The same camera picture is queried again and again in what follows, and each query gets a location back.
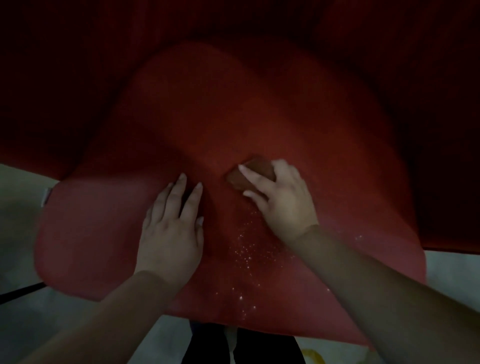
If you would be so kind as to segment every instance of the hand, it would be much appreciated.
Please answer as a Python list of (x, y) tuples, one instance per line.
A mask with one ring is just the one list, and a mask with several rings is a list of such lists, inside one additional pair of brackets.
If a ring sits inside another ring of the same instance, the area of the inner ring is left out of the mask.
[(204, 246), (203, 217), (196, 218), (203, 186), (198, 183), (180, 214), (187, 177), (169, 183), (147, 211), (135, 273), (149, 271), (179, 290), (194, 274)]
[(240, 172), (268, 197), (268, 201), (252, 191), (243, 194), (256, 203), (274, 234), (292, 247), (310, 228), (318, 226), (317, 214), (307, 184), (298, 170), (283, 159), (272, 161), (272, 165), (276, 182), (240, 165)]

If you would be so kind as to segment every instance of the gray floor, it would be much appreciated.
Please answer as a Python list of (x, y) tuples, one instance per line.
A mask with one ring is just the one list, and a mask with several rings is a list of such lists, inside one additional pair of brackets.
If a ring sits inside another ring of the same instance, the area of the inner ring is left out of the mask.
[[(36, 219), (44, 189), (54, 184), (54, 180), (0, 165), (0, 293), (39, 281), (33, 265)], [(426, 254), (429, 284), (480, 311), (480, 256)], [(0, 360), (17, 362), (56, 332), (81, 322), (94, 306), (50, 288), (0, 306)], [(188, 321), (163, 316), (130, 363), (180, 363), (190, 336)], [(297, 341), (301, 348), (319, 352), (327, 364), (379, 362), (361, 346), (308, 338)]]

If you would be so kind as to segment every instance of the person's right arm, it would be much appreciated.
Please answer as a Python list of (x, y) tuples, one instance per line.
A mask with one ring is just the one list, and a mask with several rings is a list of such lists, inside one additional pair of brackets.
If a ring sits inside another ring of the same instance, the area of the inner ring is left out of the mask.
[(268, 200), (245, 191), (267, 224), (330, 288), (387, 363), (480, 363), (480, 314), (361, 254), (318, 224), (299, 172), (273, 161), (276, 182), (239, 166)]

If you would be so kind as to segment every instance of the black pants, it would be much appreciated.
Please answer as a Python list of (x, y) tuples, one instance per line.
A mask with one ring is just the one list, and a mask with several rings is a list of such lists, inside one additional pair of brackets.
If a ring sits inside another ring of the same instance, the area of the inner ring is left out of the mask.
[[(264, 334), (239, 328), (237, 346), (233, 351), (237, 364), (289, 363), (305, 364), (303, 355), (293, 336)], [(193, 331), (192, 340), (182, 364), (229, 364), (227, 338), (224, 326), (203, 324)]]

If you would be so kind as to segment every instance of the person's left arm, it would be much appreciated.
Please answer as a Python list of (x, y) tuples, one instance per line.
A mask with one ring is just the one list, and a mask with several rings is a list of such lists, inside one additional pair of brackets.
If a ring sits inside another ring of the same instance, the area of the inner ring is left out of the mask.
[(62, 332), (24, 359), (37, 363), (126, 363), (200, 263), (203, 218), (199, 183), (180, 214), (187, 178), (169, 184), (147, 211), (135, 273), (78, 328)]

